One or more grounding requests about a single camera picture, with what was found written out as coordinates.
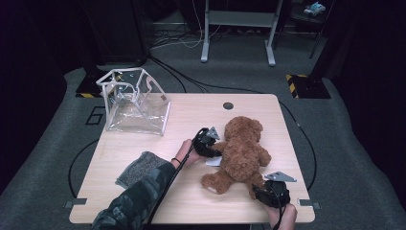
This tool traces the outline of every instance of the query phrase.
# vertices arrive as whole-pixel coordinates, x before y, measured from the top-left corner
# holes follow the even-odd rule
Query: gray cloth
[[[116,184],[128,189],[152,170],[162,166],[168,161],[160,158],[150,151],[144,151],[140,158],[133,161],[117,178]]]

